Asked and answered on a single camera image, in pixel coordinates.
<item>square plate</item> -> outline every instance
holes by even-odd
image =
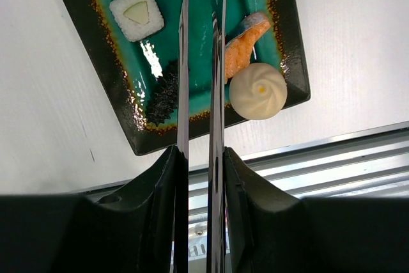
[[[176,142],[177,111],[165,124],[146,123],[144,108],[162,68],[178,57],[181,0],[156,0],[165,28],[140,42],[129,42],[109,9],[112,0],[63,0],[104,85],[121,126],[136,155]],[[262,11],[273,27],[256,43],[252,62],[281,69],[288,85],[284,107],[310,98],[304,50],[295,0],[228,0],[226,31],[246,15]],[[189,137],[209,133],[212,78],[212,9],[210,0],[190,0],[189,22]],[[245,121],[228,104],[226,126]]]

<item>white surface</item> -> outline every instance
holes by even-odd
[[[408,0],[297,4],[313,97],[227,129],[240,155],[409,120]],[[0,191],[72,191],[150,166],[158,153],[132,153],[62,0],[0,7]],[[191,165],[207,152],[207,136],[191,141]]]

